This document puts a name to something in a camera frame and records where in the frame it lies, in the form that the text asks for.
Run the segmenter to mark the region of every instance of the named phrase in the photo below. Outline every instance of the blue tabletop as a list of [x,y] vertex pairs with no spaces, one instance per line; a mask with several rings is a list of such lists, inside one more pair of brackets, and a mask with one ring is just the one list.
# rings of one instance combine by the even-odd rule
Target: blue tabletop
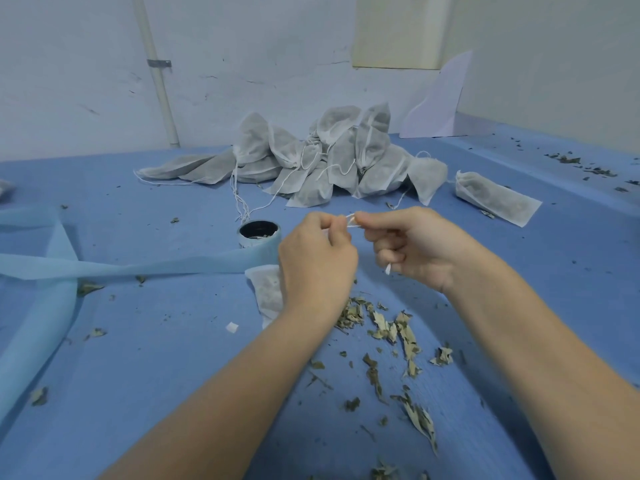
[[[459,169],[477,171],[541,200],[524,228],[485,217],[457,199],[451,184],[441,187],[431,207],[505,259],[597,354],[625,379],[640,383],[640,226],[634,215],[640,187],[620,180],[628,193],[599,188],[589,193],[587,182],[580,187],[585,192],[575,191],[575,182],[589,175],[583,169],[563,167],[562,172],[575,175],[545,178],[545,171],[527,169],[531,162],[524,155],[520,163],[525,165],[519,166],[497,150],[492,153],[493,145],[511,145],[509,138],[486,137],[473,149],[464,139],[392,139],[412,154],[427,150],[446,162],[450,179]],[[540,143],[522,133],[517,138],[540,148],[528,148],[527,158],[537,158],[543,166],[551,164],[544,153],[566,151],[562,140]],[[520,157],[513,146],[505,152]],[[82,260],[132,264],[236,248],[237,213],[228,182],[158,187],[140,183],[132,173],[180,152],[187,151],[5,162],[0,164],[0,178],[17,189],[3,206],[68,206],[61,210],[63,222]],[[556,167],[549,168],[547,176]],[[613,188],[621,178],[606,180],[606,185]],[[270,199],[255,185],[240,184],[239,191],[251,208]],[[385,202],[395,203],[399,196],[395,192],[356,200],[336,192],[322,210],[382,211]],[[409,192],[400,207],[412,205],[419,204]],[[252,217],[276,221],[287,233],[309,210],[314,209],[286,208],[278,197]],[[174,217],[179,222],[172,224]],[[352,231],[360,252],[352,295],[381,301],[389,307],[384,312],[388,320],[400,310],[414,315],[411,325],[424,350],[416,363],[423,373],[403,379],[401,346],[368,336],[370,323],[348,335],[332,331],[315,356],[326,368],[315,373],[333,389],[319,381],[309,385],[308,372],[300,377],[246,477],[367,478],[378,457],[398,466],[406,479],[417,478],[423,470],[434,480],[551,477],[523,414],[452,307],[411,280],[384,275],[374,265],[362,231]],[[0,252],[41,255],[48,232],[0,232]],[[262,320],[244,275],[150,278],[142,286],[133,278],[118,278],[101,284],[105,288],[78,300],[68,340],[31,386],[49,387],[47,404],[31,406],[25,396],[0,426],[3,479],[94,478],[261,331]],[[34,288],[33,282],[0,277],[0,353],[20,325]],[[225,329],[231,321],[239,325],[233,335]],[[108,334],[85,341],[94,327]],[[429,364],[433,350],[445,342],[454,350],[454,364]],[[347,352],[346,358],[341,351]],[[414,401],[428,409],[438,437],[438,457],[398,403],[384,405],[376,399],[365,377],[365,353],[379,361],[385,395],[402,394],[406,384]],[[356,396],[362,401],[359,409],[345,411],[345,400]],[[382,427],[378,421],[384,415],[388,425]]]

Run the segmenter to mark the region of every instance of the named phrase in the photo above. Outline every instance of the light blue fabric strip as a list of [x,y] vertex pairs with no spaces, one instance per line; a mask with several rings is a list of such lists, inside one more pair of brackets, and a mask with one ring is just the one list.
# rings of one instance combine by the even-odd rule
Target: light blue fabric strip
[[133,274],[244,273],[278,262],[280,235],[252,248],[215,256],[189,257],[149,264],[115,266],[78,261],[55,209],[28,207],[0,212],[0,225],[53,226],[46,257],[0,254],[0,274],[39,280],[36,298],[20,329],[0,356],[0,421],[55,352],[71,325],[77,278]]

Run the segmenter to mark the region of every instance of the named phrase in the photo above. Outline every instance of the right hand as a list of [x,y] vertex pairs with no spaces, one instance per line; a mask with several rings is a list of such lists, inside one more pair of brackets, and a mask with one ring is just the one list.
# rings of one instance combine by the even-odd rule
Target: right hand
[[379,214],[356,212],[355,222],[373,242],[376,263],[441,293],[452,287],[454,271],[484,249],[473,237],[425,207]]

